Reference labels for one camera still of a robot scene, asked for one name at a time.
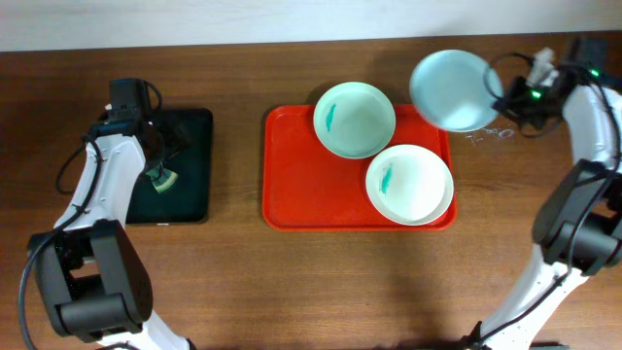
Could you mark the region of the white cream plate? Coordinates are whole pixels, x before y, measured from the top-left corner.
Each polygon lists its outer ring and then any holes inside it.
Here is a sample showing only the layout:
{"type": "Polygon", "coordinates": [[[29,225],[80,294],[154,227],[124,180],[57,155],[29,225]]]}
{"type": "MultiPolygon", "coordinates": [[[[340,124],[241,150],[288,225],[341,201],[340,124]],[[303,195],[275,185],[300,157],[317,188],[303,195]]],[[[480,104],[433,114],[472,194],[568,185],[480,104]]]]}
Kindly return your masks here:
{"type": "Polygon", "coordinates": [[[409,227],[436,221],[454,199],[449,166],[437,154],[415,145],[380,152],[366,170],[364,185],[377,212],[409,227]]]}

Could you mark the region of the green yellow sponge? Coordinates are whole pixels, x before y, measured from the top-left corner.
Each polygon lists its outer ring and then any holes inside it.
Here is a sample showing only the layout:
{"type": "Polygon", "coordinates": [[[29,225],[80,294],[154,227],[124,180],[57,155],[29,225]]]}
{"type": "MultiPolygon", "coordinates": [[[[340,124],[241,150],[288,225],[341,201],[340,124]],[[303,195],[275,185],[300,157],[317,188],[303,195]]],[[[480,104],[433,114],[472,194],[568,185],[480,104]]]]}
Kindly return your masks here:
{"type": "Polygon", "coordinates": [[[162,164],[149,170],[146,175],[158,193],[168,191],[178,179],[176,172],[165,168],[162,164]]]}

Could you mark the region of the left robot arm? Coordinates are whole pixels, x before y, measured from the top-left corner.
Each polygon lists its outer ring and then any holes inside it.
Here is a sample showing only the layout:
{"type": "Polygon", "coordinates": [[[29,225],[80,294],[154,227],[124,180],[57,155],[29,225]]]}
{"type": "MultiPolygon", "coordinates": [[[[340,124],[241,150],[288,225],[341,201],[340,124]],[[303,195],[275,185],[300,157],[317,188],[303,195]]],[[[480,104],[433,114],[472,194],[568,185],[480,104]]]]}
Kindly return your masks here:
{"type": "Polygon", "coordinates": [[[28,242],[30,275],[53,330],[104,349],[191,349],[154,310],[152,284],[125,232],[137,180],[166,154],[161,116],[109,113],[84,135],[79,184],[49,232],[28,242]]]}

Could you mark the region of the light blue plate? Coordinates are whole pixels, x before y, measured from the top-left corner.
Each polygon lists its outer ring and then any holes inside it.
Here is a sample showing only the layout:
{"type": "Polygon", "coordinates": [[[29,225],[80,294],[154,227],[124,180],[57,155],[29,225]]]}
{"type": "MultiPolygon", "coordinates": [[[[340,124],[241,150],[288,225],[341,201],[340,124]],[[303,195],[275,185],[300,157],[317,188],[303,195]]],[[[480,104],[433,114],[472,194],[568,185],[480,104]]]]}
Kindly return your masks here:
{"type": "Polygon", "coordinates": [[[420,115],[450,132],[471,132],[492,123],[501,80],[480,56],[460,50],[434,52],[414,68],[410,97],[420,115]]]}

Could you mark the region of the mint green plate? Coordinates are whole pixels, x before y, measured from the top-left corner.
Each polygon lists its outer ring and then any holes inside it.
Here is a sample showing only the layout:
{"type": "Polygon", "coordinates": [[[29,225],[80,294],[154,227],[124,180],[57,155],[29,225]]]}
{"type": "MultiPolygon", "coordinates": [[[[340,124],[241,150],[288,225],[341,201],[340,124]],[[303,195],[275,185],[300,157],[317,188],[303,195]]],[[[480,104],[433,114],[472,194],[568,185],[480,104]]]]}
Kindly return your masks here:
{"type": "Polygon", "coordinates": [[[392,102],[377,87],[348,82],[327,90],[313,112],[313,128],[331,153],[350,159],[382,151],[397,127],[392,102]]]}

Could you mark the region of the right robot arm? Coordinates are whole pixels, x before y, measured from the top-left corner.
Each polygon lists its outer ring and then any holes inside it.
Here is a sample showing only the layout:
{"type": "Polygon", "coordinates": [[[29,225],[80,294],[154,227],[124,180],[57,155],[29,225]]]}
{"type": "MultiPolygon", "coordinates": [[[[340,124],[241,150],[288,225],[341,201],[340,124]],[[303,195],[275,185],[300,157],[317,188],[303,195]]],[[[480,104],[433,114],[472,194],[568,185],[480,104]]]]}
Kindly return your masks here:
{"type": "Polygon", "coordinates": [[[539,209],[530,261],[501,307],[463,349],[528,349],[577,287],[621,262],[621,81],[603,71],[606,41],[574,38],[560,61],[524,55],[530,72],[496,94],[493,109],[535,129],[566,123],[573,167],[539,209]]]}

